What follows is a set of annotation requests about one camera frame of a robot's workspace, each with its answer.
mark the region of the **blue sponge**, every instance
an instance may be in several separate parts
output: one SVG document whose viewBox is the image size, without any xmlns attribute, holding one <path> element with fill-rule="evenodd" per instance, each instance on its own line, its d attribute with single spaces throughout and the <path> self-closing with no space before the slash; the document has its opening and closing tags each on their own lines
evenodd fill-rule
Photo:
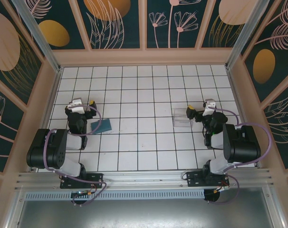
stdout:
<svg viewBox="0 0 288 228">
<path fill-rule="evenodd" d="M 91 123 L 91 130 L 94 130 L 97 127 L 98 122 L 99 121 Z M 93 134 L 99 134 L 99 133 L 110 131 L 110 130 L 112 130 L 110 120 L 105 119 L 105 120 L 102 120 L 101 126 Z"/>
</svg>

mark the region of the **orange circle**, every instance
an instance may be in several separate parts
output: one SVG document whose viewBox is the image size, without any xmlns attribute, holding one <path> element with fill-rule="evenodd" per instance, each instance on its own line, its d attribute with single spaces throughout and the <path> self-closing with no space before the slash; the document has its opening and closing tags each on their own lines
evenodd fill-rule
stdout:
<svg viewBox="0 0 288 228">
<path fill-rule="evenodd" d="M 93 16 L 100 20 L 115 20 L 116 16 L 113 14 L 108 2 L 110 2 L 113 12 L 117 9 L 121 15 L 124 17 L 130 9 L 130 0 L 84 0 L 87 9 L 92 13 Z"/>
</svg>

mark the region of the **enclosure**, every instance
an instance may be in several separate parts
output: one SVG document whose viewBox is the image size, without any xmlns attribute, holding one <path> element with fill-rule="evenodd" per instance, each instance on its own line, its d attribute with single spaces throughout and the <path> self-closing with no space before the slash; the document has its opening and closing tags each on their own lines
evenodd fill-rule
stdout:
<svg viewBox="0 0 288 228">
<path fill-rule="evenodd" d="M 69 129 L 75 98 L 112 128 L 66 150 L 107 183 L 86 208 L 26 163 L 38 129 Z M 263 160 L 229 170 L 241 190 L 221 206 L 182 175 L 223 150 L 204 145 L 201 123 L 174 121 L 210 98 L 272 139 Z M 0 0 L 0 228 L 216 225 L 288 227 L 288 0 Z"/>
</svg>

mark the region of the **floral wallpaper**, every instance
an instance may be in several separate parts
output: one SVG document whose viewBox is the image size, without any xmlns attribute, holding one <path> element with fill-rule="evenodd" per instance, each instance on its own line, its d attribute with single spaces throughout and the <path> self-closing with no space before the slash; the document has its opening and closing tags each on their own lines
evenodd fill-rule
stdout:
<svg viewBox="0 0 288 228">
<path fill-rule="evenodd" d="M 288 169 L 288 88 L 264 109 L 264 113 L 283 164 Z"/>
<path fill-rule="evenodd" d="M 288 0 L 280 2 L 245 64 L 261 102 L 288 76 Z"/>
<path fill-rule="evenodd" d="M 207 1 L 147 1 L 147 48 L 194 48 Z"/>
<path fill-rule="evenodd" d="M 92 49 L 140 48 L 138 0 L 78 0 Z"/>
<path fill-rule="evenodd" d="M 25 0 L 25 3 L 52 50 L 85 49 L 68 0 Z"/>
<path fill-rule="evenodd" d="M 4 171 L 24 113 L 0 92 L 0 172 Z"/>
<path fill-rule="evenodd" d="M 41 61 L 0 2 L 0 81 L 28 103 Z"/>
</svg>

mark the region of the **white tile floor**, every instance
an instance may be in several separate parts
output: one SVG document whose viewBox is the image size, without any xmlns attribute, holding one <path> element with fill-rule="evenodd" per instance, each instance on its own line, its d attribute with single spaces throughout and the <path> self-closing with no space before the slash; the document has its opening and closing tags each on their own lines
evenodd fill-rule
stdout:
<svg viewBox="0 0 288 228">
<path fill-rule="evenodd" d="M 144 171 L 201 168 L 221 151 L 203 143 L 202 124 L 173 127 L 173 109 L 188 104 L 202 110 L 204 99 L 238 113 L 224 66 L 66 67 L 49 128 L 68 128 L 65 106 L 81 97 L 95 100 L 112 130 L 88 136 L 83 151 L 67 157 L 87 171 Z M 236 119 L 227 114 L 229 123 Z M 87 132 L 91 131 L 88 120 Z"/>
</svg>

